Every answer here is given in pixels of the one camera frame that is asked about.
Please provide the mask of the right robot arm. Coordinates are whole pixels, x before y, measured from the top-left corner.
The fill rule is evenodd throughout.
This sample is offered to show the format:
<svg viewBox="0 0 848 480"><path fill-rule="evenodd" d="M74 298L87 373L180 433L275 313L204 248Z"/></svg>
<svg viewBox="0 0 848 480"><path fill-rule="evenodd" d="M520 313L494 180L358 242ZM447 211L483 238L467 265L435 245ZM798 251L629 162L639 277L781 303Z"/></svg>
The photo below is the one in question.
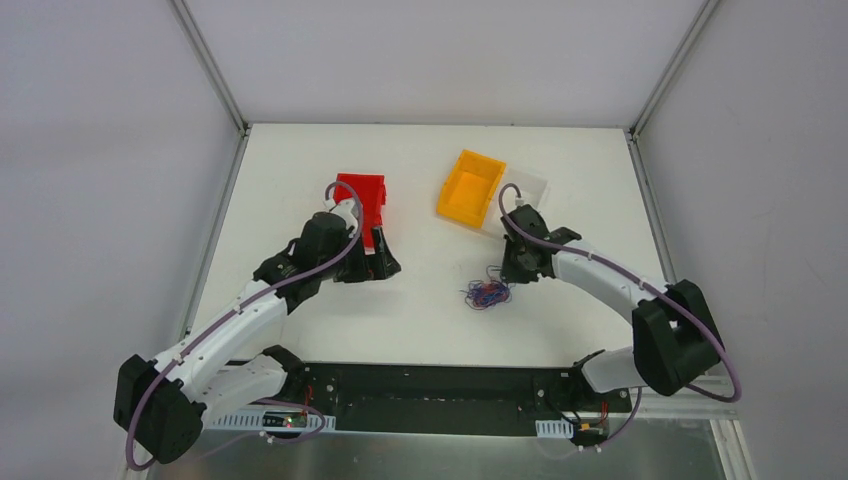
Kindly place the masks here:
<svg viewBox="0 0 848 480"><path fill-rule="evenodd" d="M509 283L551 278L577 287L619 314L632 344L590 354L575 365L569 400L595 408L607 393L648 387L671 396L721 361L723 347L703 293L694 283L654 283L595 250L566 227L548 228L529 205L502 215L506 231L502 274Z"/></svg>

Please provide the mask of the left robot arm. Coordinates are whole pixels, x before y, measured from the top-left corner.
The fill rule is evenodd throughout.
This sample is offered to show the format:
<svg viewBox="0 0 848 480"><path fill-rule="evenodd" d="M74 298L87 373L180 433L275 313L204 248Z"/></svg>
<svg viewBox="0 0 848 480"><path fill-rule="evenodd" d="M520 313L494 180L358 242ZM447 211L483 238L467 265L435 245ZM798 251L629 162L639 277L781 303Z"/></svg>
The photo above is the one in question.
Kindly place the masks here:
<svg viewBox="0 0 848 480"><path fill-rule="evenodd" d="M219 317L152 359L137 354L118 370L114 421L125 430L128 466L141 471L134 450L152 462L183 456L214 421L250 403L274 397L297 402L305 378L302 363L280 345L263 348L232 370L225 365L250 340L278 326L326 280L361 283L387 280L402 267L379 226L363 231L352 213L318 212L282 251L265 259Z"/></svg>

